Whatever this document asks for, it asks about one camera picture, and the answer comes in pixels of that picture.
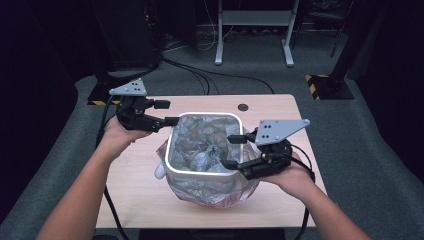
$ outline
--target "cable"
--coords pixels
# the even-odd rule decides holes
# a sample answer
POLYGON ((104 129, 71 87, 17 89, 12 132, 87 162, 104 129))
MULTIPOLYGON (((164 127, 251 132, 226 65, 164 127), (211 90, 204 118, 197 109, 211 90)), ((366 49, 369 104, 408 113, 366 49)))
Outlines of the cable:
POLYGON ((207 84, 207 93, 206 93, 206 95, 209 95, 209 93, 210 93, 210 84, 209 83, 212 83, 212 85, 214 86, 214 88, 215 88, 215 90, 217 91, 217 94, 218 95, 220 95, 221 93, 219 92, 219 89, 218 89, 218 87, 216 86, 216 84, 215 84, 215 82, 210 78, 210 77, 208 77, 208 76, 206 76, 206 75, 204 75, 204 74, 202 74, 201 73, 201 71, 199 71, 198 69, 195 69, 195 68, 193 68, 193 67, 191 67, 191 66, 188 66, 188 65, 184 65, 184 64, 182 64, 182 63, 178 63, 178 62, 174 62, 174 61, 172 61, 172 60, 169 60, 169 59, 166 59, 166 58, 163 58, 162 59, 164 62, 166 62, 166 63, 168 63, 168 64, 170 64, 170 65, 173 65, 173 66, 175 66, 175 67, 178 67, 178 68, 182 68, 182 69, 185 69, 185 70, 187 70, 187 71, 189 71, 189 72, 191 72, 191 73, 193 73, 195 76, 196 76, 196 78, 199 80, 199 78, 198 77, 201 77, 201 78, 203 78, 203 80, 206 82, 206 84, 207 84))
POLYGON ((245 79, 250 79, 250 80, 258 81, 258 82, 261 82, 264 85, 266 85, 268 87, 268 89, 271 91, 272 94, 275 94, 274 93, 274 90, 272 89, 272 87, 267 82, 265 82, 264 80, 258 79, 258 78, 252 78, 252 77, 246 77, 246 76, 238 76, 238 75, 230 75, 230 74, 224 74, 224 73, 211 72, 211 71, 203 70, 203 69, 196 68, 196 67, 193 67, 193 66, 189 66, 189 65, 182 64, 182 63, 178 63, 178 62, 175 62, 173 60, 167 59, 165 57, 163 57, 162 60, 164 62, 166 62, 166 63, 169 63, 169 64, 176 64, 178 66, 190 68, 192 70, 196 70, 196 71, 199 71, 199 72, 205 72, 205 73, 219 75, 219 76, 225 76, 225 77, 245 78, 245 79))
MULTIPOLYGON (((103 110, 102 121, 100 123, 100 129, 99 129, 99 131, 97 133, 96 148, 97 148, 97 146, 99 145, 100 141, 103 138, 104 128, 105 128, 106 124, 109 122, 109 120, 113 116, 115 116, 117 114, 117 113, 114 113, 109 119, 106 120, 107 112, 108 112, 109 106, 110 106, 110 104, 112 102, 112 98, 113 98, 113 96, 111 96, 109 98, 109 100, 106 103, 105 109, 103 110)), ((123 229, 123 227, 121 225, 121 222, 120 222, 119 217, 118 217, 118 213, 116 212, 115 205, 113 204, 112 198, 110 197, 110 194, 109 194, 109 190, 107 188, 107 185, 105 185, 105 189, 104 189, 103 194, 104 194, 104 196, 105 196, 105 198, 107 200, 107 203, 109 204, 109 207, 110 207, 110 210, 112 211, 112 215, 113 215, 113 218, 115 220, 116 226, 118 227, 118 230, 121 233, 122 238, 124 238, 124 240, 129 240, 127 234, 125 233, 125 231, 124 231, 124 229, 123 229)))
POLYGON ((205 90, 205 87, 203 86, 202 81, 200 80, 200 78, 199 78, 196 74, 194 74, 194 73, 193 73, 193 75, 196 77, 197 81, 199 81, 200 86, 202 86, 202 89, 203 89, 203 95, 206 95, 206 90, 205 90))
POLYGON ((215 24, 213 24, 213 21, 212 21, 211 15, 209 14, 209 9, 208 9, 208 5, 206 4, 206 0, 203 0, 203 2, 204 2, 204 4, 205 4, 206 13, 208 14, 209 21, 210 21, 210 23, 211 23, 211 25, 212 25, 212 31, 213 31, 213 41, 212 41, 212 43, 209 45, 209 47, 207 47, 207 48, 205 48, 205 49, 199 48, 199 50, 206 51, 206 50, 211 49, 211 48, 212 48, 212 46, 216 43, 216 34, 215 34, 215 24))
MULTIPOLYGON (((292 162, 295 162, 295 163, 297 163, 297 164, 299 164, 301 167, 303 167, 303 168, 305 168, 307 171, 308 171, 308 173, 309 173, 309 177, 312 179, 312 181, 315 183, 315 173, 312 171, 312 162, 311 162, 311 160, 310 160, 310 158, 309 158, 309 156, 305 153, 305 151, 303 151, 303 149, 301 149, 300 147, 298 147, 298 146, 296 146, 296 145, 293 145, 293 144, 290 144, 292 147, 294 147, 294 148, 296 148, 296 149, 298 149, 299 151, 301 151, 304 155, 305 155, 305 157, 308 159, 308 161, 309 161, 309 167, 308 166, 306 166, 302 161, 300 161, 300 160, 298 160, 298 159, 296 159, 296 158, 294 158, 294 157, 292 157, 292 156, 289 156, 289 158, 291 159, 291 161, 292 162)), ((303 221, 302 221, 302 227, 300 228, 300 231, 299 231, 299 233, 297 234, 297 236, 295 237, 295 240, 299 240, 301 237, 302 237, 302 235, 303 235, 303 233, 305 232, 305 230, 306 230, 306 226, 308 225, 308 219, 309 219, 309 210, 308 210, 308 208, 306 208, 305 207, 305 213, 303 214, 303 221)))

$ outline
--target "wooden table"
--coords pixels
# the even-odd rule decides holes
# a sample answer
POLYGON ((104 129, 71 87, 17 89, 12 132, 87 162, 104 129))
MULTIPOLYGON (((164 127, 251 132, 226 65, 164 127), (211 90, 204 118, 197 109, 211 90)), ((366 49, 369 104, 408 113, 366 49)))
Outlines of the wooden table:
MULTIPOLYGON (((261 119, 301 119, 291 95, 227 96, 149 96, 171 101, 170 109, 148 109, 146 114, 163 118, 184 112, 228 112, 240 117, 243 126, 253 131, 261 119), (247 104, 245 112, 239 104, 247 104)), ((170 128, 139 139, 115 160, 107 186, 124 228, 272 228, 302 225, 304 205, 273 184, 261 182, 245 202, 228 209, 204 207, 179 200, 166 179, 154 176, 160 158, 159 146, 168 138, 170 128)), ((288 138, 310 157, 317 185, 325 187, 305 129, 288 138)), ((308 226, 315 226, 312 218, 308 226)), ((109 205, 103 198, 97 228, 116 228, 109 205)))

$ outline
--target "black wire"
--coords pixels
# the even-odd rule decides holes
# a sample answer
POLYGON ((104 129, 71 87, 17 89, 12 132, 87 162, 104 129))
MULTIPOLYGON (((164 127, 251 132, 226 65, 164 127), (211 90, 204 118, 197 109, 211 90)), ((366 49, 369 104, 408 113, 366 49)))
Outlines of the black wire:
MULTIPOLYGON (((296 159, 296 158, 294 158, 294 157, 292 157, 292 156, 289 156, 289 158, 291 159, 291 161, 293 161, 293 162, 295 162, 295 163, 297 163, 297 164, 299 164, 301 167, 303 167, 303 168, 305 168, 307 171, 308 171, 308 173, 309 173, 309 177, 312 179, 312 181, 315 183, 315 173, 312 171, 312 162, 311 162, 311 160, 309 159, 309 156, 305 153, 305 151, 303 151, 303 149, 301 149, 300 147, 298 147, 298 146, 296 146, 296 145, 293 145, 293 144, 290 144, 292 147, 294 147, 294 148, 296 148, 296 149, 298 149, 299 151, 301 151, 305 156, 306 156, 306 158, 308 159, 308 161, 309 161, 309 167, 308 166, 306 166, 302 161, 300 161, 300 160, 298 160, 298 159, 296 159)), ((300 228, 300 231, 299 231, 299 233, 297 234, 297 236, 296 236, 296 238, 295 238, 295 240, 299 240, 301 237, 302 237, 302 235, 303 235, 303 233, 305 233, 305 230, 306 230, 306 226, 308 225, 308 219, 309 219, 309 210, 308 210, 308 208, 306 208, 305 207, 305 213, 303 214, 303 221, 302 221, 302 227, 300 228)))
POLYGON ((178 49, 180 47, 184 47, 184 46, 187 46, 187 45, 185 45, 184 43, 182 43, 180 41, 176 41, 176 42, 173 42, 173 43, 168 43, 168 45, 165 46, 165 48, 163 50, 164 51, 172 51, 172 50, 178 49))
MULTIPOLYGON (((108 112, 109 106, 112 102, 112 98, 113 98, 113 96, 110 96, 109 100, 106 103, 105 109, 103 110, 102 121, 101 121, 101 124, 100 124, 100 129, 99 129, 98 134, 97 134, 97 139, 96 139, 96 148, 103 138, 104 128, 105 128, 106 124, 109 122, 109 120, 112 117, 114 117, 117 114, 117 113, 113 114, 109 119, 106 120, 107 112, 108 112)), ((121 222, 119 221, 118 213, 116 212, 115 205, 113 204, 112 198, 110 197, 107 185, 105 185, 105 189, 103 191, 103 194, 104 194, 104 196, 107 200, 107 203, 109 204, 110 210, 112 211, 113 218, 115 220, 115 223, 116 223, 116 226, 118 227, 119 232, 121 233, 121 236, 125 240, 129 240, 127 234, 125 233, 124 229, 122 228, 121 222)))
POLYGON ((306 153, 305 153, 305 151, 303 151, 303 149, 301 149, 300 147, 298 147, 298 146, 296 146, 296 145, 293 145, 293 144, 290 144, 290 145, 291 145, 292 147, 296 148, 297 150, 301 151, 301 152, 303 153, 303 155, 305 155, 306 159, 308 159, 308 162, 309 162, 309 168, 310 168, 310 169, 311 169, 311 171, 312 171, 312 162, 311 162, 311 159, 309 158, 308 154, 306 154, 306 153))
POLYGON ((175 66, 175 67, 178 67, 178 68, 182 68, 182 69, 184 69, 184 70, 187 70, 187 71, 189 71, 189 72, 191 72, 191 73, 193 73, 195 76, 196 76, 196 78, 199 80, 199 76, 201 77, 201 78, 203 78, 203 80, 205 80, 205 82, 206 82, 206 84, 207 84, 207 86, 208 86, 208 88, 207 88, 207 93, 206 93, 206 95, 209 95, 209 93, 210 93, 210 84, 209 83, 212 83, 212 85, 214 86, 214 88, 215 88, 215 90, 216 90, 216 92, 217 92, 217 94, 218 95, 220 95, 221 93, 219 92, 219 89, 218 89, 218 87, 216 86, 216 84, 215 84, 215 82, 210 78, 210 77, 208 77, 208 76, 206 76, 206 75, 204 75, 204 74, 202 74, 199 70, 197 70, 197 69, 195 69, 195 68, 193 68, 193 67, 191 67, 191 66, 188 66, 188 65, 184 65, 184 64, 181 64, 181 63, 178 63, 178 62, 174 62, 174 61, 172 61, 172 60, 169 60, 169 59, 166 59, 166 58, 163 58, 162 59, 164 62, 166 62, 166 63, 168 63, 168 64, 170 64, 170 65, 173 65, 173 66, 175 66))
POLYGON ((193 75, 196 77, 197 81, 199 81, 200 86, 202 86, 202 89, 203 89, 203 95, 206 95, 206 90, 205 90, 205 87, 203 86, 202 81, 200 80, 200 78, 199 78, 196 74, 194 74, 194 73, 193 73, 193 75))
POLYGON ((258 79, 258 78, 252 78, 252 77, 246 77, 246 76, 231 75, 231 74, 224 74, 224 73, 217 73, 217 72, 207 71, 207 70, 203 70, 203 69, 196 68, 196 67, 193 67, 193 66, 189 66, 189 65, 182 64, 182 63, 178 63, 178 62, 175 62, 173 60, 167 59, 165 57, 162 57, 162 60, 164 62, 167 62, 167 63, 178 64, 179 66, 188 67, 190 69, 194 69, 194 70, 197 70, 197 71, 200 71, 200 72, 209 73, 209 74, 214 74, 214 75, 219 75, 219 76, 225 76, 225 77, 233 77, 233 78, 245 78, 245 79, 250 79, 250 80, 258 81, 258 82, 261 82, 261 83, 265 84, 269 88, 269 90, 271 91, 271 93, 274 94, 274 90, 272 89, 272 87, 267 82, 265 82, 264 80, 261 80, 261 79, 258 79))

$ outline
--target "clear plastic bag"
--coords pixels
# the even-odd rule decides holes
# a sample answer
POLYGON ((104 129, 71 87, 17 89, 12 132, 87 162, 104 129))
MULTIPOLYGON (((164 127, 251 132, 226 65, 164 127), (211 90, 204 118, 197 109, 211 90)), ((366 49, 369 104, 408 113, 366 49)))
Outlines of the clear plastic bag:
MULTIPOLYGON (((242 158, 246 162, 259 156, 250 143, 244 144, 241 151, 240 145, 230 144, 227 136, 232 134, 240 134, 240 123, 234 122, 231 116, 189 116, 180 119, 173 129, 171 142, 166 141, 157 153, 166 168, 167 145, 171 144, 169 164, 181 171, 198 172, 200 179, 205 172, 231 172, 222 166, 220 159, 242 158)), ((202 181, 190 179, 190 176, 174 177, 169 173, 165 176, 179 199, 217 208, 228 208, 245 201, 259 185, 258 180, 248 181, 238 172, 232 181, 202 181)))

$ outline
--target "metal bracket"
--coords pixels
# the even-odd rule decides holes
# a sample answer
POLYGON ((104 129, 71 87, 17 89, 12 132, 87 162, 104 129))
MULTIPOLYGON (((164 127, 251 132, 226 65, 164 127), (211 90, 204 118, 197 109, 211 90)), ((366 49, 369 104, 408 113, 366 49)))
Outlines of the metal bracket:
POLYGON ((311 122, 302 120, 261 120, 255 138, 257 146, 278 143, 307 127, 311 122))
POLYGON ((143 81, 139 78, 120 87, 111 89, 109 94, 113 96, 147 96, 147 91, 143 81))

